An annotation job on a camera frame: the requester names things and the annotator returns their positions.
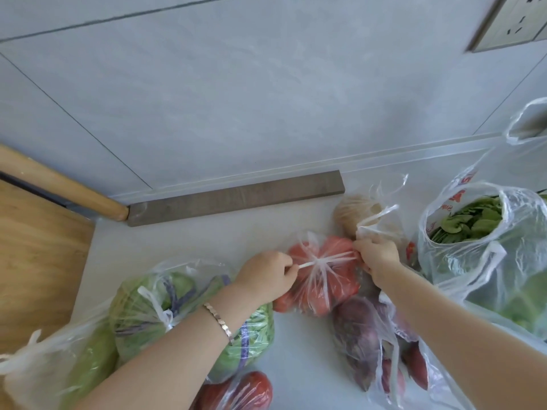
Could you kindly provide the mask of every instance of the bag of leafy greens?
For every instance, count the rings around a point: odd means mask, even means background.
[[[235,273],[224,263],[175,257],[145,275],[124,281],[114,296],[109,321],[122,362],[135,357],[196,308],[202,307]],[[241,326],[222,351],[206,382],[221,383],[258,358],[274,341],[271,303]]]
[[[465,276],[474,288],[463,287],[467,301],[542,339],[547,339],[547,196],[537,192],[547,187],[547,138],[511,134],[525,110],[545,104],[547,98],[526,105],[506,130],[505,142],[458,175],[426,208],[418,240],[422,273],[431,282]],[[484,259],[488,251],[492,255]],[[482,260],[497,264],[474,282],[470,272],[480,271]],[[453,284],[446,287],[454,290]]]
[[[114,372],[118,352],[108,326],[109,301],[13,355],[4,354],[0,374],[13,401],[25,410],[69,410]]]

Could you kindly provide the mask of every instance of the wooden pole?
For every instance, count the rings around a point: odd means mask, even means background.
[[[0,144],[0,171],[94,210],[112,220],[124,221],[129,214],[129,208],[123,204],[2,144]]]

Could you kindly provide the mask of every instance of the wooden plank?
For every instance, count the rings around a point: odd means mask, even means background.
[[[0,354],[70,321],[95,225],[0,181]],[[0,408],[12,408],[0,391]]]
[[[234,212],[272,204],[332,196],[345,192],[339,171],[303,175],[223,190],[132,204],[127,224],[131,227]]]
[[[22,153],[0,144],[0,171],[57,194],[112,220],[127,219],[128,208]]]

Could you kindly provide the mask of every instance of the tile grout line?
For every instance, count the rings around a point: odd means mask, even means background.
[[[182,9],[182,8],[184,8],[184,7],[192,7],[192,6],[194,6],[194,5],[200,5],[200,4],[211,3],[211,2],[213,2],[213,1],[222,1],[222,0],[199,0],[199,1],[190,1],[190,2],[188,2],[188,3],[182,3],[182,4],[172,5],[172,6],[169,6],[169,7],[162,7],[162,8],[159,8],[159,9],[138,11],[138,12],[136,12],[136,13],[127,13],[127,14],[123,14],[123,15],[121,15],[121,16],[110,17],[109,19],[91,20],[91,21],[86,21],[86,22],[84,22],[84,23],[72,24],[72,25],[70,25],[70,26],[65,26],[65,27],[59,27],[59,28],[56,28],[56,29],[43,30],[43,31],[41,31],[41,32],[23,34],[23,35],[20,35],[20,36],[13,36],[13,37],[5,38],[5,39],[0,39],[0,44],[1,44],[1,43],[5,43],[5,42],[7,42],[7,41],[20,40],[20,39],[27,39],[27,38],[29,38],[29,37],[39,36],[39,35],[43,35],[43,34],[50,34],[50,33],[63,32],[64,30],[71,30],[71,29],[77,29],[77,28],[80,28],[80,27],[93,26],[93,25],[95,25],[95,24],[109,23],[109,22],[111,22],[111,21],[118,21],[118,20],[123,20],[123,19],[130,19],[130,18],[132,18],[132,17],[146,16],[146,15],[148,15],[148,14],[161,13],[161,12],[163,12],[163,11],[169,11],[169,10],[177,10],[177,9]]]
[[[492,111],[492,113],[484,120],[484,122],[475,130],[475,132],[473,133],[473,135],[475,135],[475,134],[482,128],[482,126],[490,119],[490,117],[491,117],[491,116],[492,116],[492,115],[493,115],[493,114],[494,114],[494,113],[495,113],[495,112],[496,112],[496,111],[505,103],[505,101],[506,101],[507,99],[509,99],[509,97],[513,94],[513,92],[516,91],[516,89],[517,89],[517,88],[526,80],[526,78],[527,78],[528,76],[531,75],[531,73],[537,68],[537,66],[539,66],[539,64],[540,64],[542,61],[545,60],[546,57],[547,57],[547,54],[545,54],[545,55],[536,63],[536,65],[535,65],[533,68],[530,69],[530,71],[526,74],[526,76],[524,76],[523,79],[522,79],[519,83],[517,83],[517,85],[515,86],[515,89],[513,89],[513,90],[509,93],[509,95],[507,95],[507,96],[505,97],[505,99],[503,99],[503,101],[502,101],[498,106],[496,106],[496,109],[494,109],[494,110]]]
[[[108,148],[105,144],[103,144],[97,137],[95,137],[86,127],[84,127],[76,118],[74,118],[71,114],[68,113],[68,111],[63,108],[55,99],[53,99],[51,96],[49,96],[44,89],[39,87],[36,82],[34,82],[30,77],[28,77],[21,69],[19,69],[10,59],[8,59],[3,53],[0,52],[0,56],[6,59],[14,68],[16,68],[21,75],[23,75],[26,79],[28,79],[33,85],[35,85],[40,91],[47,96],[51,101],[53,101],[54,104],[56,104],[65,114],[67,114],[74,122],[76,122],[80,127],[82,127],[83,130],[85,130],[88,134],[90,134],[99,144],[101,144],[106,151],[108,151],[110,154],[114,156],[119,162],[121,162],[129,171],[131,171],[137,178],[140,179],[143,183],[147,185],[148,188],[153,190],[153,188],[144,181],[135,171],[133,171],[125,162],[123,162],[115,153],[113,153],[110,148]]]

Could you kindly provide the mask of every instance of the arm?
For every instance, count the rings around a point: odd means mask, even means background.
[[[355,242],[377,286],[478,410],[545,408],[547,356],[452,302],[401,265],[395,244]]]
[[[261,305],[291,288],[298,271],[292,265],[283,253],[258,254],[209,303],[236,333]],[[188,409],[226,345],[228,337],[215,318],[198,308],[100,384],[77,409]]]

